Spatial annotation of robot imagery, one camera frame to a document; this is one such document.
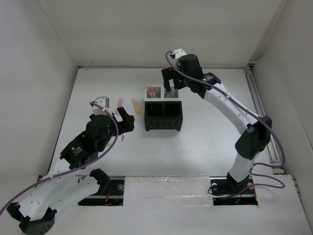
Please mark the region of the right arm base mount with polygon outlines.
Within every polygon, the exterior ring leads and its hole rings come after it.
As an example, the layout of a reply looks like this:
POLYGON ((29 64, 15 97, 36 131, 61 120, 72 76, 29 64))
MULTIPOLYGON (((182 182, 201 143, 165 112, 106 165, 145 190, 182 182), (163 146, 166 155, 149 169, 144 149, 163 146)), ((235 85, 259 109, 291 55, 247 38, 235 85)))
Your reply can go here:
POLYGON ((253 184, 249 176, 242 183, 232 183, 227 177, 211 177, 208 194, 212 195, 214 206, 258 205, 254 189, 245 189, 253 184))

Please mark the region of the orange highlighter marker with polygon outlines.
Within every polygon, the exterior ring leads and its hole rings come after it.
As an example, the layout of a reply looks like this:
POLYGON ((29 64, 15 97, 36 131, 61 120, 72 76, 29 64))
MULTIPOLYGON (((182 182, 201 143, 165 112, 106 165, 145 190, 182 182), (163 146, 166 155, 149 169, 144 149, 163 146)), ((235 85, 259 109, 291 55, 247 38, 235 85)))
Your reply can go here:
POLYGON ((132 97, 131 100, 132 100, 132 104, 133 104, 135 113, 139 115, 139 114, 141 113, 141 109, 140 109, 140 107, 139 107, 139 104, 138 104, 137 99, 134 98, 134 97, 132 97))

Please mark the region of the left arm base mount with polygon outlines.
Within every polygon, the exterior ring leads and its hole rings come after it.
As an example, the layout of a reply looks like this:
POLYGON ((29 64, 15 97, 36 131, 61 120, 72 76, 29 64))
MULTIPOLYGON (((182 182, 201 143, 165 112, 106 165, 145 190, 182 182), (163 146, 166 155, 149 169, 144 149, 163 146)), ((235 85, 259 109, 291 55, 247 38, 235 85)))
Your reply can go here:
POLYGON ((125 176, 110 176, 110 183, 105 191, 98 192, 78 202, 79 206, 123 206, 125 176))

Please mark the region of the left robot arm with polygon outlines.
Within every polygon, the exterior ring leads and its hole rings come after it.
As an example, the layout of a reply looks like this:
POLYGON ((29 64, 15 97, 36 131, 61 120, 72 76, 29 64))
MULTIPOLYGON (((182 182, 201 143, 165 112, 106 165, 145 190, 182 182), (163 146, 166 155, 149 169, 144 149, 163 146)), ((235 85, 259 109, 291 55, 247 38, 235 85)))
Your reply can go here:
POLYGON ((94 169, 77 185, 62 193, 71 176, 79 173, 110 151, 110 140, 134 130, 134 117, 123 107, 117 109, 122 120, 117 121, 104 107, 94 104, 86 129, 61 152, 49 173, 31 186, 33 192, 20 202, 14 199, 4 207, 19 222, 24 235, 45 235, 55 219, 68 207, 78 204, 94 193, 104 194, 110 188, 110 177, 94 169))

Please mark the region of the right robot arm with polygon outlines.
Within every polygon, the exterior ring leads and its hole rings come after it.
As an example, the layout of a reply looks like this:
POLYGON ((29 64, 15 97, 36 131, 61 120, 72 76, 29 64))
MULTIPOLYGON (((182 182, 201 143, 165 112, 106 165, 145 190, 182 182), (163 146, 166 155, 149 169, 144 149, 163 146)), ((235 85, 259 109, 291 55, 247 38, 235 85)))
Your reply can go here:
POLYGON ((170 91, 171 81, 177 90, 189 88, 215 106, 239 132, 240 137, 235 143, 237 155, 219 195, 244 192, 248 188, 256 159, 270 142, 271 119, 261 117, 245 107, 215 74, 204 73, 196 55, 178 49, 166 52, 165 58, 170 65, 161 71, 165 90, 170 91))

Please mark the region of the red pen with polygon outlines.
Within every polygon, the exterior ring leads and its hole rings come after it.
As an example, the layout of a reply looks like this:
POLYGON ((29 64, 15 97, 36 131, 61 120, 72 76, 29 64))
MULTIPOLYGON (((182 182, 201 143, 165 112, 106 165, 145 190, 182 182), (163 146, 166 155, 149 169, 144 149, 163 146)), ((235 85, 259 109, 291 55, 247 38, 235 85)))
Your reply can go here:
POLYGON ((146 86, 146 90, 147 90, 149 96, 150 96, 151 98, 153 98, 153 94, 152 94, 152 92, 150 91, 150 89, 149 89, 148 86, 146 86))
POLYGON ((151 90, 152 97, 156 98, 157 96, 156 96, 155 90, 154 90, 152 85, 150 85, 150 90, 151 90))

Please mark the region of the purple highlighter marker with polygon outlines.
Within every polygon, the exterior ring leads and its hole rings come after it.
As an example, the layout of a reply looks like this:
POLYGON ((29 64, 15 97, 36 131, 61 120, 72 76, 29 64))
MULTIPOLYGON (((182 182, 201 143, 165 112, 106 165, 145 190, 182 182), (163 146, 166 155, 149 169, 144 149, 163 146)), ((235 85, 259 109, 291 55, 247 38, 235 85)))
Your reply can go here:
POLYGON ((118 116, 119 115, 119 111, 118 111, 118 108, 120 108, 120 107, 122 107, 122 105, 123 105, 123 98, 121 97, 121 98, 119 98, 119 100, 118 100, 118 104, 117 104, 117 108, 116 108, 116 110, 115 110, 115 114, 118 116))

